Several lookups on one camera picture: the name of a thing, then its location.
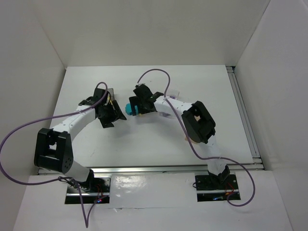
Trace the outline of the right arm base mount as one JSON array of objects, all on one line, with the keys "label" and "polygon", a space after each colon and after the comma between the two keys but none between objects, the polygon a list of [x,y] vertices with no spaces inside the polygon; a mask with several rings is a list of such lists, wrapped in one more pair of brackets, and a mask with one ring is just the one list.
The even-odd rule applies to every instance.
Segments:
[{"label": "right arm base mount", "polygon": [[197,202],[213,202],[240,200],[239,186],[235,174],[230,174],[227,179],[219,184],[214,182],[210,175],[195,175],[192,185],[196,189]]}]

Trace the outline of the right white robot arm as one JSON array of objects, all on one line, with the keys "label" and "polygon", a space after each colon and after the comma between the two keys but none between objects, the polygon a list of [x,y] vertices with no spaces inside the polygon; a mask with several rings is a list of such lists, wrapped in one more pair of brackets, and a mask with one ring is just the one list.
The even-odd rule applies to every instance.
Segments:
[{"label": "right white robot arm", "polygon": [[222,184],[226,180],[230,170],[218,148],[216,123],[201,101],[185,103],[161,92],[152,93],[145,84],[137,85],[133,92],[135,95],[129,97],[133,116],[152,112],[175,116],[196,157],[206,161],[214,182]]}]

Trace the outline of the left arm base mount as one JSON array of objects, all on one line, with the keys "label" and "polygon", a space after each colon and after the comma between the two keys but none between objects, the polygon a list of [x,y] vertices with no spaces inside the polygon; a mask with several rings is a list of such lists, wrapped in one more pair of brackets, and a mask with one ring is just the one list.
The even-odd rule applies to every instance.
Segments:
[{"label": "left arm base mount", "polygon": [[[65,204],[80,204],[81,199],[79,190],[73,180],[60,180],[60,182],[67,184]],[[85,182],[77,183],[79,185],[84,204],[93,204],[96,200],[98,200],[98,204],[108,204],[110,202],[110,177],[95,178],[94,183],[88,185],[88,187]]]}]

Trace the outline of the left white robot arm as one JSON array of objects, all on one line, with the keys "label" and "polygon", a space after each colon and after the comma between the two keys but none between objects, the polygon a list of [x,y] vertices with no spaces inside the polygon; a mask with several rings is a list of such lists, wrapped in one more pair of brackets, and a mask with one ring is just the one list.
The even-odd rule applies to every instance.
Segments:
[{"label": "left white robot arm", "polygon": [[82,188],[90,190],[104,181],[94,176],[93,170],[74,160],[74,138],[95,119],[103,128],[114,127],[117,120],[126,120],[116,100],[109,92],[96,88],[94,94],[81,101],[76,113],[52,128],[42,128],[37,135],[34,165],[73,178]]}]

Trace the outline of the teal lego figure piece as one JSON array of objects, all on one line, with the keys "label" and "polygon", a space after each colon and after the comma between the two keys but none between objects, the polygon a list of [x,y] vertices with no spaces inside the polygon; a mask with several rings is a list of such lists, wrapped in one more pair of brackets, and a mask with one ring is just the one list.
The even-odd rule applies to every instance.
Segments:
[{"label": "teal lego figure piece", "polygon": [[[136,105],[134,106],[134,110],[135,110],[135,115],[138,115],[139,111],[138,111],[138,107]],[[125,111],[126,111],[127,115],[129,115],[129,116],[133,115],[133,110],[132,110],[130,103],[126,104]]]}]

